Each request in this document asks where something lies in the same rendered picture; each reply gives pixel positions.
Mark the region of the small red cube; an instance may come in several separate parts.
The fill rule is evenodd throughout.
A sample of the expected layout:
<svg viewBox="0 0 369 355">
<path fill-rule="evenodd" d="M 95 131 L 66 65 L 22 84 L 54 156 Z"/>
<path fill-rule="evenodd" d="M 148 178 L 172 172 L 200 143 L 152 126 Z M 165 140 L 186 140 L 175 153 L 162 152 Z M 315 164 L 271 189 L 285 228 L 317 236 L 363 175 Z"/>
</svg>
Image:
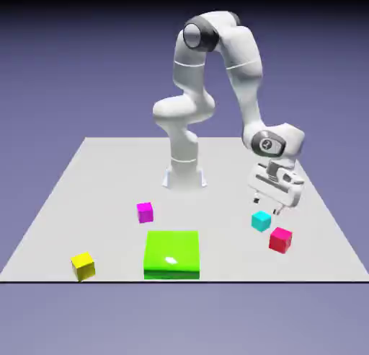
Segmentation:
<svg viewBox="0 0 369 355">
<path fill-rule="evenodd" d="M 269 249 L 285 254 L 292 242 L 293 233 L 277 227 L 270 234 Z"/>
</svg>

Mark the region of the small magenta cube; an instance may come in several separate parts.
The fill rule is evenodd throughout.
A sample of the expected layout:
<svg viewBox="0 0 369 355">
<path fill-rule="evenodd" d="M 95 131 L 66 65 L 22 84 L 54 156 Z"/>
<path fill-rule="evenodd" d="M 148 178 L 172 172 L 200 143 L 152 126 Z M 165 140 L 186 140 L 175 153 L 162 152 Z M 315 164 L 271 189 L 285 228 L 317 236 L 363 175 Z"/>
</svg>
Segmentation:
<svg viewBox="0 0 369 355">
<path fill-rule="evenodd" d="M 154 210 L 151 202 L 138 203 L 136 208 L 140 224 L 152 222 L 154 220 Z"/>
</svg>

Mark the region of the small yellow cube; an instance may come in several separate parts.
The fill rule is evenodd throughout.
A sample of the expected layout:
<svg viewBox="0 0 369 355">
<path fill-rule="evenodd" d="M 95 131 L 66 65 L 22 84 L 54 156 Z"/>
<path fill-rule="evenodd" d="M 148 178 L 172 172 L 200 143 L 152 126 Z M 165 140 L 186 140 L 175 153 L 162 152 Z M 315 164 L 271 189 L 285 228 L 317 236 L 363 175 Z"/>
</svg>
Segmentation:
<svg viewBox="0 0 369 355">
<path fill-rule="evenodd" d="M 94 260 L 88 252 L 72 257 L 71 265 L 77 281 L 89 279 L 96 273 Z"/>
</svg>

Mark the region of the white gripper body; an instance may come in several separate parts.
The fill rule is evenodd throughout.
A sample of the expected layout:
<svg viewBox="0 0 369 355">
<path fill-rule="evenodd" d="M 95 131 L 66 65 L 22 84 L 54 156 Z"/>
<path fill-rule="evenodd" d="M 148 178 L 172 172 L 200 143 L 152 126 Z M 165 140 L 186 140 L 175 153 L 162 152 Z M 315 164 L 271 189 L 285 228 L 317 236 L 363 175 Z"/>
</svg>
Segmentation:
<svg viewBox="0 0 369 355">
<path fill-rule="evenodd" d="M 304 179 L 293 170 L 277 166 L 274 175 L 267 172 L 267 165 L 253 166 L 248 184 L 256 193 L 293 208 L 298 205 L 303 190 Z"/>
</svg>

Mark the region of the large green box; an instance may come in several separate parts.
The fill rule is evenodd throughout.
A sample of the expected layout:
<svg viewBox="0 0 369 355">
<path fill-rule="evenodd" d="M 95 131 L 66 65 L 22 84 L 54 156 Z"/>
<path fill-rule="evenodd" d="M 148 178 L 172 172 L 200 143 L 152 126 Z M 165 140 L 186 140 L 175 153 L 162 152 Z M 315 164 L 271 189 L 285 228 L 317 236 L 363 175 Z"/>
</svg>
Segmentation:
<svg viewBox="0 0 369 355">
<path fill-rule="evenodd" d="M 198 231 L 148 231 L 143 256 L 146 280 L 200 278 Z"/>
</svg>

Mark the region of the small cyan cube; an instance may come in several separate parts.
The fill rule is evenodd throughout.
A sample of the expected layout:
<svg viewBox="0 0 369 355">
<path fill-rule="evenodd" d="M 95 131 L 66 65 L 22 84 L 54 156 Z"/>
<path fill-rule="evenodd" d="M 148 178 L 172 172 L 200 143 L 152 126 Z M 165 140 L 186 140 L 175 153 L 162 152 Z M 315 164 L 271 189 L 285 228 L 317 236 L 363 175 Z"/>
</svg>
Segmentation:
<svg viewBox="0 0 369 355">
<path fill-rule="evenodd" d="M 252 214 L 251 226 L 259 232 L 264 232 L 270 228 L 271 216 L 264 212 L 258 211 Z"/>
</svg>

